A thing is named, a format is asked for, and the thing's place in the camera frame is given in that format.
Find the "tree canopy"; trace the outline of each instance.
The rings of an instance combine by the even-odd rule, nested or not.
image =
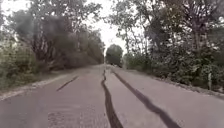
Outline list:
[[[100,4],[86,0],[29,0],[29,4],[27,10],[10,16],[0,13],[1,82],[104,62],[101,35],[85,24],[99,20]]]
[[[123,54],[123,50],[119,45],[115,45],[115,44],[111,45],[107,49],[107,52],[106,52],[107,63],[121,67],[122,54]]]
[[[114,2],[108,22],[126,41],[129,68],[217,91],[224,85],[223,5],[223,0],[123,0]]]

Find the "asphalt road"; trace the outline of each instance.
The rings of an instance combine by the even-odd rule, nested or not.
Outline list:
[[[0,128],[224,128],[224,101],[101,65],[0,101]]]

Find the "tree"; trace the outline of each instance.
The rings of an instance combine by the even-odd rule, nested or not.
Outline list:
[[[121,67],[121,58],[123,50],[119,45],[111,45],[106,52],[106,61],[111,65],[117,65]]]
[[[83,22],[92,15],[97,19],[100,8],[99,4],[86,4],[80,0],[31,0],[27,11],[15,12],[9,18],[10,27],[18,39],[32,49],[37,60],[51,65],[51,69],[53,65],[72,68],[90,63],[76,60],[83,58],[78,56],[89,56],[90,60],[96,61],[91,61],[94,64],[102,63],[100,34]]]
[[[223,0],[123,0],[114,2],[108,19],[127,43],[131,68],[203,88],[212,83],[216,90],[224,79],[214,73],[223,66],[218,57],[223,54],[223,4]]]

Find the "road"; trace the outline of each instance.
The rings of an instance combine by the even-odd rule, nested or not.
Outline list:
[[[224,101],[104,65],[0,101],[0,128],[224,128]]]

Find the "sky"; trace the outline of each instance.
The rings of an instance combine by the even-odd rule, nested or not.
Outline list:
[[[99,3],[102,5],[103,9],[100,12],[101,16],[108,16],[111,11],[111,5],[112,1],[110,0],[88,0],[88,2],[94,2]],[[12,11],[18,11],[20,9],[26,9],[27,8],[28,0],[4,0],[2,3],[2,9],[4,10],[6,15],[9,15],[12,13]],[[116,27],[111,27],[110,24],[104,23],[104,21],[99,21],[97,23],[90,23],[87,22],[87,24],[91,24],[94,29],[100,29],[101,31],[101,39],[105,43],[106,48],[108,48],[111,44],[117,44],[122,47],[124,52],[126,52],[125,49],[125,42],[121,40],[120,38],[116,37],[117,29]]]

